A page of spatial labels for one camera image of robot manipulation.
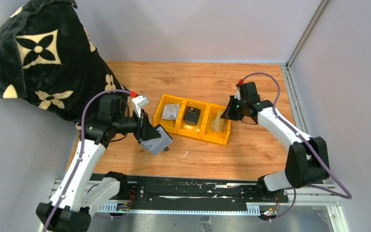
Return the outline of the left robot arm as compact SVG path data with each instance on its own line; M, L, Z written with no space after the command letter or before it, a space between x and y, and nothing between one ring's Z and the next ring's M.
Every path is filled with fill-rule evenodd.
M91 190L86 186L98 161L117 134L133 134L137 142L156 155L167 151L172 137L161 126L153 126L144 106L145 96L127 90L107 90L95 96L99 108L86 120L81 116L81 138L77 152L55 193L47 203L40 203L36 215L44 231L86 232L98 210L112 197L122 200L128 195L127 176L109 172Z

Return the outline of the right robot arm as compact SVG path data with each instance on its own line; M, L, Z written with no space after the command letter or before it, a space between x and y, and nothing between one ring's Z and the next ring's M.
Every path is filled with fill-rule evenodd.
M301 188L329 178L327 143L312 137L283 117L269 100L261 100L254 82L239 82L237 93L229 97L222 119L242 121L251 118L254 124L267 129L286 149L285 168L257 180L256 194L268 202L283 189Z

